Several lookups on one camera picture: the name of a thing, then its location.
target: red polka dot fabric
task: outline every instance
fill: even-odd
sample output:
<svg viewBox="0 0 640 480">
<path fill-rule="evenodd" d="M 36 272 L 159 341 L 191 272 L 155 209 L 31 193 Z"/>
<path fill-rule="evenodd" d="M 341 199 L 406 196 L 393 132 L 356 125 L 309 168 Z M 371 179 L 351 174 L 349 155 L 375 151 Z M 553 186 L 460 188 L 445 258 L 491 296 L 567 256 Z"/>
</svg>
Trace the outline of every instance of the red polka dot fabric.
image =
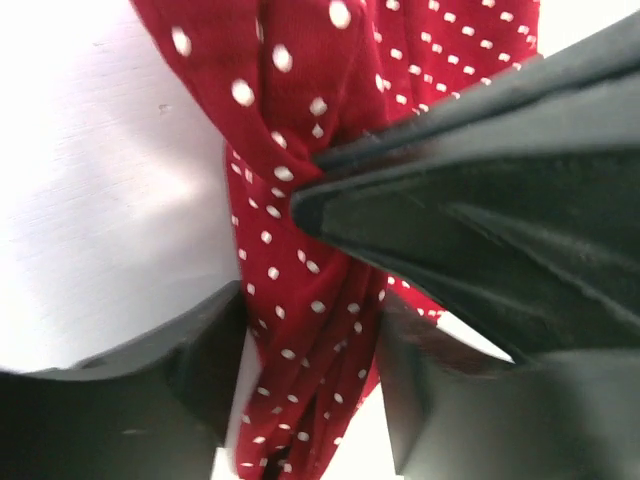
<svg viewBox="0 0 640 480">
<path fill-rule="evenodd" d="M 377 382 L 386 288 L 427 320 L 442 309 L 402 279 L 300 232 L 289 196 L 321 177 L 315 152 L 426 114 L 434 102 L 519 68 L 536 53 L 539 4 L 132 2 L 228 142 L 231 221 L 263 366 L 243 415 L 238 475 L 319 479 Z"/>
</svg>

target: white polka dot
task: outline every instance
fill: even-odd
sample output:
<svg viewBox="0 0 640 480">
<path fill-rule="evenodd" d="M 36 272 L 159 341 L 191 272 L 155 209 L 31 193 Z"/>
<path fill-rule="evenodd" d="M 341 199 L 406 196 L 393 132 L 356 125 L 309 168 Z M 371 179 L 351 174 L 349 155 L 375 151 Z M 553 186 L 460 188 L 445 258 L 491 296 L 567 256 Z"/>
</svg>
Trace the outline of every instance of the white polka dot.
<svg viewBox="0 0 640 480">
<path fill-rule="evenodd" d="M 326 310 L 326 307 L 324 306 L 324 303 L 320 302 L 319 300 L 316 300 L 311 304 L 311 310 L 313 310 L 316 313 L 322 313 Z"/>
<path fill-rule="evenodd" d="M 271 215 L 273 218 L 280 218 L 282 217 L 282 215 L 280 214 L 280 211 L 274 207 L 273 205 L 268 205 L 267 206 L 267 212 L 269 213 L 269 215 Z"/>
<path fill-rule="evenodd" d="M 309 106 L 309 111 L 316 117 L 324 115 L 327 111 L 327 104 L 322 97 L 316 97 Z"/>
<path fill-rule="evenodd" d="M 287 50 L 287 47 L 282 44 L 276 45 L 273 48 L 272 58 L 273 64 L 278 70 L 284 73 L 291 71 L 293 67 L 293 57 L 289 53 L 289 50 Z"/>
<path fill-rule="evenodd" d="M 293 180 L 293 173 L 287 167 L 276 167 L 273 170 L 274 175 L 278 180 L 283 182 L 290 182 Z"/>
<path fill-rule="evenodd" d="M 271 132 L 271 138 L 273 138 L 273 141 L 280 145 L 282 148 L 287 148 L 287 141 L 280 132 Z"/>
<path fill-rule="evenodd" d="M 231 95 L 243 107 L 249 107 L 256 99 L 249 84 L 242 79 L 238 79 L 231 84 Z"/>
<path fill-rule="evenodd" d="M 173 45 L 176 47 L 176 51 L 183 57 L 191 55 L 191 39 L 187 37 L 180 27 L 173 27 L 171 29 L 171 38 L 173 39 Z"/>
<path fill-rule="evenodd" d="M 324 135 L 324 130 L 320 125 L 316 124 L 316 126 L 313 127 L 313 130 L 311 131 L 311 133 L 313 134 L 314 137 L 321 138 Z"/>
<path fill-rule="evenodd" d="M 285 348 L 284 350 L 282 350 L 280 352 L 280 354 L 286 358 L 287 360 L 293 360 L 294 358 L 296 358 L 296 354 L 293 353 L 291 350 L 289 350 L 288 348 Z"/>
<path fill-rule="evenodd" d="M 380 75 L 376 75 L 376 87 L 381 92 L 384 92 L 384 82 L 382 81 L 382 77 Z"/>
<path fill-rule="evenodd" d="M 340 0 L 334 0 L 329 5 L 329 17 L 331 18 L 331 23 L 340 30 L 344 30 L 351 23 L 351 12 L 349 12 L 344 2 Z"/>
<path fill-rule="evenodd" d="M 256 37 L 258 37 L 260 43 L 264 42 L 264 31 L 262 30 L 262 25 L 260 25 L 258 19 L 256 19 Z"/>
<path fill-rule="evenodd" d="M 307 261 L 307 268 L 311 273 L 318 273 L 320 271 L 318 265 L 316 265 L 315 262 L 312 262 L 311 260 Z"/>
</svg>

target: red scarf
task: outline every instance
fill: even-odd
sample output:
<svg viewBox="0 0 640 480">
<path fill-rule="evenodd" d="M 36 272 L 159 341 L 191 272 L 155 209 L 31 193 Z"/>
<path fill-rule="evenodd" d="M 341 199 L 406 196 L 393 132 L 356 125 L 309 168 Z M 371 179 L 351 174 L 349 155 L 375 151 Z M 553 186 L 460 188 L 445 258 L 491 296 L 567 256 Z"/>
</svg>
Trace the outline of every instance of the red scarf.
<svg viewBox="0 0 640 480">
<path fill-rule="evenodd" d="M 298 231 L 289 194 L 321 176 L 313 153 L 519 68 L 536 53 L 539 3 L 132 1 L 229 144 L 231 220 L 263 364 L 238 474 L 319 479 L 377 382 L 387 283 L 426 318 L 439 307 Z"/>
</svg>

